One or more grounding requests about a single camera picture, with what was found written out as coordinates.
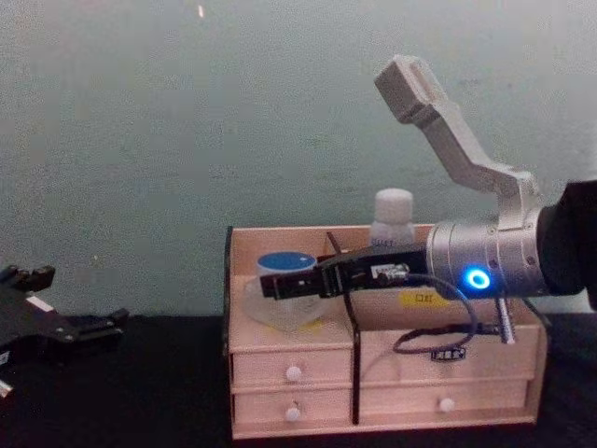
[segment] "black table surface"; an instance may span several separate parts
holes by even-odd
[[[353,434],[248,447],[597,447],[597,315],[550,315],[537,425]],[[219,317],[135,317],[116,352],[2,371],[0,448],[230,446]]]

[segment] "wooden drawer organizer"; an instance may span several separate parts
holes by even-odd
[[[424,240],[429,229],[417,226],[416,238]],[[233,439],[535,422],[547,335],[523,301],[512,303],[516,344],[476,336],[465,345],[465,359],[443,363],[429,354],[396,355],[391,347],[411,329],[466,323],[458,302],[406,309],[398,289],[357,291],[329,300],[322,318],[292,333],[244,314],[243,288],[261,255],[329,255],[367,239],[368,226],[229,229],[223,338]],[[474,306],[481,322],[495,321],[492,301]],[[423,336],[416,343],[459,337]],[[440,406],[446,400],[449,412]],[[289,412],[295,421],[287,421]]]

